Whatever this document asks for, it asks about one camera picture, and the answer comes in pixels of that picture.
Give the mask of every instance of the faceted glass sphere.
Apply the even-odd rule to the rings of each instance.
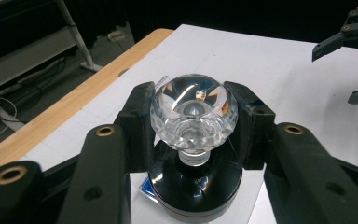
[[[222,145],[238,118],[231,92],[216,80],[196,74],[177,77],[160,87],[150,113],[151,125],[161,140],[183,150],[180,155],[190,159]]]

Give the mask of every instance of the brass grommet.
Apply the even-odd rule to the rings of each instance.
[[[115,132],[115,129],[113,127],[106,126],[106,127],[102,127],[100,129],[98,129],[96,134],[100,137],[106,137],[106,136],[111,135],[114,132]]]
[[[291,134],[303,134],[304,131],[295,125],[286,125],[283,127],[283,129],[287,132],[287,133],[291,133]]]
[[[0,173],[0,185],[11,184],[21,179],[27,173],[25,166],[13,166]]]

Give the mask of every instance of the dark floor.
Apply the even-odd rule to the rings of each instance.
[[[107,36],[99,36],[94,46],[89,49],[95,64],[109,64],[134,44],[128,25],[117,29],[124,33],[124,39],[109,41]],[[83,58],[79,53],[60,58],[39,72],[40,76],[26,81],[16,81],[22,83],[21,87],[10,93],[0,94],[0,97],[12,102],[18,110],[17,119],[26,123],[94,74],[81,68],[79,65],[82,62]],[[0,106],[13,115],[14,109],[11,104],[0,99]],[[0,120],[0,142],[12,134],[13,132]]]

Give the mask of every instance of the black cable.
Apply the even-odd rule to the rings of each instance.
[[[126,51],[124,48],[123,48],[123,46],[118,42],[118,40],[116,40],[115,39],[115,37],[114,36],[111,36],[112,38],[113,38],[113,40],[115,41],[115,43],[117,43],[118,44],[118,46],[121,48],[121,50],[123,51],[123,53]]]
[[[46,87],[59,73],[61,73],[66,67],[66,57],[63,58],[63,60],[59,61],[56,66],[56,70],[53,75],[47,76],[46,78],[49,78],[47,83],[45,83],[41,88]]]
[[[29,108],[33,107],[40,101],[40,99],[42,99],[44,93],[43,93],[43,90],[41,88],[39,88],[38,86],[30,85],[30,84],[23,84],[20,82],[18,84],[22,85],[24,88],[28,88],[30,90],[34,89],[34,90],[37,90],[37,92],[38,92],[38,96],[36,97],[36,99],[33,102],[29,103],[26,107],[24,107],[24,109],[29,109]],[[23,95],[20,95],[19,97],[13,99],[12,101],[18,102],[21,98],[25,97],[28,94],[30,94],[30,92],[23,90]]]
[[[6,98],[2,98],[2,97],[0,97],[0,100],[3,100],[3,101],[5,101],[5,102],[7,102],[7,103],[9,103],[10,105],[13,106],[13,109],[14,109],[14,115],[13,115],[13,117],[16,118],[18,111],[17,111],[17,107],[13,104],[13,102],[9,101],[9,100],[6,99]],[[7,129],[8,129],[8,126],[6,126],[4,129],[2,129],[2,130],[0,131],[0,135],[2,135]]]
[[[47,79],[47,78],[50,78],[51,76],[46,76],[46,77],[45,77],[45,75],[48,74],[48,73],[50,73],[53,69],[55,70],[55,72],[53,73],[53,76],[57,75],[58,73],[60,73],[61,71],[63,71],[63,69],[62,69],[60,72],[58,72],[58,68],[60,67],[60,64],[61,64],[62,61],[66,61],[66,57],[64,57],[63,60],[62,60],[62,59],[59,59],[58,62],[56,61],[56,62],[57,62],[56,66],[50,68],[50,69],[49,69],[48,71],[46,71],[43,75],[40,75],[39,77],[36,77],[36,78],[30,80],[29,82],[27,82],[27,84],[33,85],[33,84],[35,84],[35,83],[40,83],[41,81],[44,81],[44,80]]]

